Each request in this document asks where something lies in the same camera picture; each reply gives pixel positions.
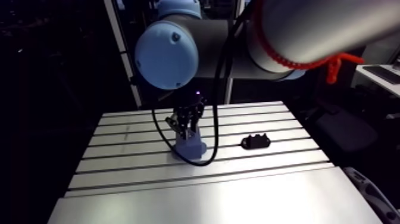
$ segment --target black object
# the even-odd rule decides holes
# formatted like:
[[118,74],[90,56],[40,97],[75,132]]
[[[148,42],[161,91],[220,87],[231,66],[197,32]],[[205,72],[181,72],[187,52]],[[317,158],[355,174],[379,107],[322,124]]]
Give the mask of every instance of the black object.
[[400,213],[372,181],[352,167],[343,171],[384,224],[400,223]]
[[249,135],[247,138],[243,138],[240,145],[246,150],[268,148],[271,145],[271,140],[267,137],[267,134],[257,134],[255,136]]
[[380,66],[364,67],[365,70],[375,74],[378,77],[390,82],[391,84],[400,84],[400,76]]

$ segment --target light blue object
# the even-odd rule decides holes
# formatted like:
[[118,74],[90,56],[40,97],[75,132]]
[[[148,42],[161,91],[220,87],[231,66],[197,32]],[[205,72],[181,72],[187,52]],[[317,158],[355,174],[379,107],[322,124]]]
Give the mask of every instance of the light blue object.
[[172,14],[192,15],[201,18],[201,8],[198,0],[160,0],[157,8],[158,18]]
[[200,130],[196,125],[196,133],[191,130],[187,131],[189,136],[187,139],[182,139],[181,136],[176,134],[175,150],[188,160],[200,159],[205,153],[207,146],[201,141]]
[[280,81],[284,80],[294,80],[302,77],[307,70],[294,70],[290,75],[286,76],[284,79],[281,79]]
[[160,89],[177,89],[196,74],[199,55],[195,41],[170,21],[153,23],[139,38],[135,64],[142,76]]

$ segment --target blue block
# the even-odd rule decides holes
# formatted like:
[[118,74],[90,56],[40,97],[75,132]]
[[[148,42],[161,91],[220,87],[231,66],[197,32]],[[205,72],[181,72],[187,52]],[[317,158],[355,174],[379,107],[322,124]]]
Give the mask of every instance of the blue block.
[[176,135],[175,150],[188,160],[200,159],[207,150],[207,146],[201,141],[199,127],[196,127],[196,133],[188,131],[190,137],[182,139],[179,134]]

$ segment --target metal frame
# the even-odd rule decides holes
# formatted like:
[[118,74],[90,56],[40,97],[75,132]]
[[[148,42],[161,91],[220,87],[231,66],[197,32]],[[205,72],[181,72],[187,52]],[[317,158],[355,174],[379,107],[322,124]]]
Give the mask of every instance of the metal frame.
[[[104,0],[105,9],[107,11],[108,18],[111,23],[112,32],[114,33],[115,41],[117,41],[118,50],[120,51],[121,60],[124,64],[125,72],[130,83],[131,78],[135,75],[130,65],[129,55],[126,53],[126,46],[124,43],[121,28],[118,23],[118,18],[115,13],[113,0]],[[136,85],[130,83],[133,97],[137,107],[142,106],[142,100],[139,93],[139,88]]]

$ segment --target aluminum table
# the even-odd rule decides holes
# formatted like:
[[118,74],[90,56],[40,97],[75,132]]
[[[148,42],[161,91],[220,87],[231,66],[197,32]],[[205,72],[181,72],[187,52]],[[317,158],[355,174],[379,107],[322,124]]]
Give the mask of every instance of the aluminum table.
[[[173,143],[170,114],[156,111]],[[49,223],[381,223],[282,102],[220,105],[218,115],[217,157],[193,167],[171,156],[150,111],[104,114]],[[199,126],[207,160],[211,107]],[[256,133],[271,145],[238,146]]]

